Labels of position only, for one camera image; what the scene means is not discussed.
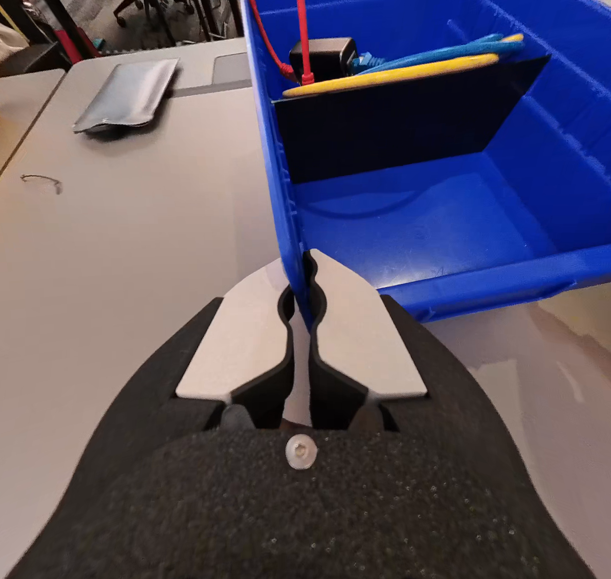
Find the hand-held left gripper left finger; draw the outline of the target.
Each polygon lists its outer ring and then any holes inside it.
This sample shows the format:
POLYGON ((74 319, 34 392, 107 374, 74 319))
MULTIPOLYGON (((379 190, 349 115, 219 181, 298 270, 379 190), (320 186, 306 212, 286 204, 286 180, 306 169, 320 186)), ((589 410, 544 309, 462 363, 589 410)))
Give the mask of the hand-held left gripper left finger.
POLYGON ((278 429, 294 386, 294 294, 281 260, 233 286, 216 308, 175 394, 241 405, 258 429, 278 429))

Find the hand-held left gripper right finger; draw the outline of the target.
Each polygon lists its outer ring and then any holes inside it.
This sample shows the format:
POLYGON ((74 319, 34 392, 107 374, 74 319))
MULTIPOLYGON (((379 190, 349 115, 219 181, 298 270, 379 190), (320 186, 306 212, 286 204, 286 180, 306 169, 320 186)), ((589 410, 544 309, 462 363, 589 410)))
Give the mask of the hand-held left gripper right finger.
POLYGON ((366 279, 313 248, 308 282, 314 428, 346 430, 362 407, 428 394, 383 296, 366 279))

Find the blue plastic bin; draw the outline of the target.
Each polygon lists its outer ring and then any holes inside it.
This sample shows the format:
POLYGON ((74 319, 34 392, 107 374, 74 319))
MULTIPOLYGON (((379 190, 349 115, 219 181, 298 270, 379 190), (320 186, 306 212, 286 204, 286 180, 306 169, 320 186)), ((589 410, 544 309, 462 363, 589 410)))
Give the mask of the blue plastic bin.
POLYGON ((610 7, 598 0, 305 0, 310 38, 394 60, 523 35, 549 55, 479 153, 294 184, 274 102, 291 87, 241 0, 280 255, 300 307, 317 248, 421 322, 610 282, 610 7))

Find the black ethernet port adapter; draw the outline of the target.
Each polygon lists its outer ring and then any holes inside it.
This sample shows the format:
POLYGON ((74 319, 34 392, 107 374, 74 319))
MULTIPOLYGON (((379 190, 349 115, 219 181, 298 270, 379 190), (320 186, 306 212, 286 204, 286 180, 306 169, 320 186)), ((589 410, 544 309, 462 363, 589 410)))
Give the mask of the black ethernet port adapter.
POLYGON ((336 37, 309 40, 309 72, 305 70, 301 41, 293 46, 288 56, 295 78, 303 85, 303 77, 309 74, 313 74, 314 82, 349 76, 358 53, 353 38, 336 37))

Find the black bin divider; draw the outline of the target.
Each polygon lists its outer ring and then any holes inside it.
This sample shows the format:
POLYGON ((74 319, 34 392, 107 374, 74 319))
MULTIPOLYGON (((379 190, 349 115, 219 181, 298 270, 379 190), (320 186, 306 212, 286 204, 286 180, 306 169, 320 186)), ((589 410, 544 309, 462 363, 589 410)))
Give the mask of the black bin divider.
POLYGON ((292 183, 479 153, 549 55, 274 102, 292 183))

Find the grey leather pouch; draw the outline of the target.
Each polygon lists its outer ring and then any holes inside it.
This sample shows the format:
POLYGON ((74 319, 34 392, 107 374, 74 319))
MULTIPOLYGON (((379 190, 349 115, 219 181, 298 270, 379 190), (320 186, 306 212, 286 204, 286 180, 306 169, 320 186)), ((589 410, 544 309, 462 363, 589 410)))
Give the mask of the grey leather pouch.
POLYGON ((179 67, 179 58, 122 63, 72 126, 74 134, 133 129, 153 121, 179 67))

